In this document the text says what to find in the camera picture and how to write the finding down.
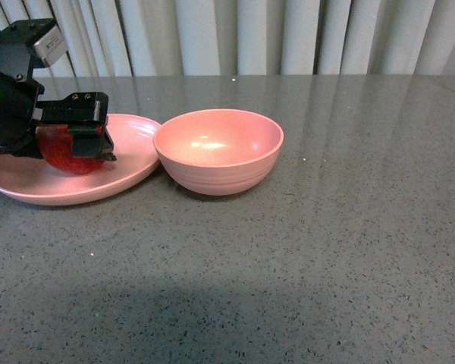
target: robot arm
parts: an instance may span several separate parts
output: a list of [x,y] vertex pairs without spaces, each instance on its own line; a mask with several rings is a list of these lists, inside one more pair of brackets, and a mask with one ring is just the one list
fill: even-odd
[[63,100],[39,101],[44,87],[34,68],[49,67],[67,46],[54,19],[19,20],[0,31],[0,154],[42,158],[39,125],[67,124],[73,156],[113,161],[108,135],[108,96],[73,93]]

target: white curtain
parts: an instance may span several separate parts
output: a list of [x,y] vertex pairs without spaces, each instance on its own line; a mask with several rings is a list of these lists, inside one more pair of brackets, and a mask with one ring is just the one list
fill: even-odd
[[0,29],[55,17],[40,77],[455,74],[455,0],[0,0]]

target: apple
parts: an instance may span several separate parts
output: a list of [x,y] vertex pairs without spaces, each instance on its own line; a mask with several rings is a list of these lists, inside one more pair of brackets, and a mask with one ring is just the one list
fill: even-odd
[[105,161],[72,156],[73,137],[67,125],[36,128],[36,139],[45,161],[52,167],[71,174],[88,174],[101,168]]

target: bowl rim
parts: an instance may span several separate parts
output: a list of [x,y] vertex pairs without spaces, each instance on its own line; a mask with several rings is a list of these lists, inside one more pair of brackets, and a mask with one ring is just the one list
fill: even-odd
[[[250,159],[249,161],[246,161],[246,162],[231,163],[231,164],[226,164],[226,165],[202,165],[202,164],[199,164],[199,163],[189,163],[189,162],[181,161],[180,159],[177,159],[177,158],[167,157],[158,148],[156,140],[157,140],[159,132],[162,130],[164,125],[167,125],[167,124],[175,121],[176,119],[182,118],[182,117],[187,116],[187,115],[201,114],[201,113],[212,112],[212,111],[235,111],[235,112],[241,112],[241,113],[244,113],[244,114],[252,114],[252,115],[260,116],[260,117],[264,118],[266,121],[269,121],[270,123],[272,123],[278,129],[278,131],[280,132],[280,139],[279,139],[278,143],[276,144],[276,146],[274,146],[268,152],[266,152],[265,154],[263,154],[263,155],[261,155],[261,156],[259,156],[257,158]],[[279,150],[281,148],[281,144],[283,144],[283,141],[284,141],[283,129],[281,129],[281,126],[278,125],[278,123],[276,123],[274,120],[272,120],[271,118],[269,118],[267,116],[259,114],[257,112],[250,111],[250,110],[238,109],[238,108],[205,108],[205,109],[200,109],[200,110],[195,110],[195,111],[189,111],[189,112],[186,112],[184,114],[180,114],[180,115],[174,116],[173,118],[167,120],[165,123],[160,125],[160,128],[157,129],[157,131],[153,135],[153,146],[155,147],[155,150],[157,151],[159,157],[166,158],[166,159],[168,159],[170,161],[173,161],[173,162],[176,162],[176,163],[178,163],[180,165],[188,165],[188,166],[197,167],[197,168],[228,168],[228,167],[237,167],[237,166],[242,166],[242,165],[249,165],[251,163],[255,163],[257,161],[260,161],[260,160],[262,160],[264,158],[267,158],[270,155],[272,155],[274,152],[276,152],[277,150]]]

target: bowl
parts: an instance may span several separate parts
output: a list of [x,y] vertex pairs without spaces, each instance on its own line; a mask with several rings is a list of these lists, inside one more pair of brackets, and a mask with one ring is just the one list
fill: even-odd
[[283,130],[251,111],[209,109],[177,116],[155,132],[160,162],[181,186],[225,196],[259,183],[273,168]]

